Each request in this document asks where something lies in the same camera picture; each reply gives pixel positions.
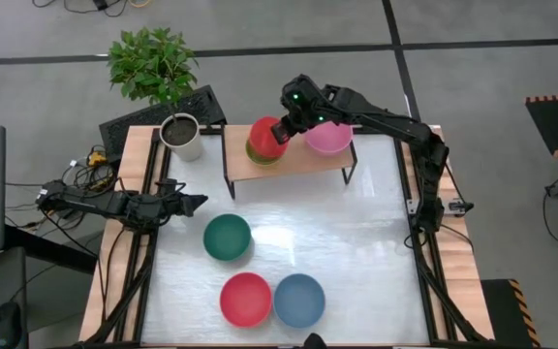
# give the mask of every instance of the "potted plant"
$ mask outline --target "potted plant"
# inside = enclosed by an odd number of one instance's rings
[[[169,28],[152,32],[142,28],[137,34],[122,31],[121,40],[113,42],[108,52],[111,87],[120,83],[123,97],[133,101],[148,98],[150,105],[168,106],[171,116],[161,125],[161,141],[180,159],[197,159],[203,151],[200,125],[194,116],[175,112],[179,99],[191,93],[191,84],[197,83],[188,63],[198,62],[184,46],[182,33],[170,35]]]

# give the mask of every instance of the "white table surface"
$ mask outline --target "white table surface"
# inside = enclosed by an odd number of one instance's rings
[[[173,217],[160,230],[142,342],[301,345],[315,332],[328,344],[427,343],[415,260],[402,243],[409,231],[389,137],[355,136],[358,164],[348,186],[339,170],[252,179],[235,184],[235,201],[223,179],[220,137],[202,141],[202,158],[171,157],[169,177],[209,199],[195,217]],[[206,224],[223,213],[244,217],[255,241],[234,263],[203,249]],[[219,295],[243,271],[260,274],[273,290],[291,273],[315,277],[325,290],[322,319],[297,330],[271,313],[255,329],[231,326]]]

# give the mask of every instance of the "pink bowl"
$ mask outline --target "pink bowl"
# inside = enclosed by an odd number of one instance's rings
[[[325,156],[340,153],[350,145],[353,128],[350,125],[335,125],[332,121],[320,124],[305,133],[307,144]]]

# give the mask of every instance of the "yellow connector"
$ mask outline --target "yellow connector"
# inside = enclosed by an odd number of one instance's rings
[[[89,167],[97,167],[107,163],[107,156],[102,151],[94,151],[89,155],[87,165]]]

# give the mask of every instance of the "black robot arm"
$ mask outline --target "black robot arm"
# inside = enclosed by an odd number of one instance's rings
[[[54,180],[43,185],[36,204],[43,211],[71,208],[117,219],[124,227],[146,234],[165,224],[174,214],[192,217],[208,199],[205,195],[181,193],[184,183],[175,179],[157,184],[157,194],[150,195],[131,190],[94,192]]]
[[[375,107],[350,88],[326,85],[321,90],[304,75],[283,87],[281,104],[288,115],[272,127],[279,143],[327,121],[362,125],[407,143],[416,155],[415,169],[421,181],[413,226],[430,232],[439,230],[445,209],[438,197],[438,187],[449,149],[428,125]]]

